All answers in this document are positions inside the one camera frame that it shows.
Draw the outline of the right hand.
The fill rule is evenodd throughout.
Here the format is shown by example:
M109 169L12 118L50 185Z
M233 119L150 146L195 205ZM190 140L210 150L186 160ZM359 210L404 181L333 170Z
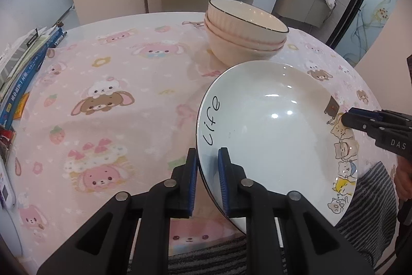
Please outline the right hand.
M412 165L405 158L397 157L397 167L394 175L394 184L397 195L402 201L412 198Z

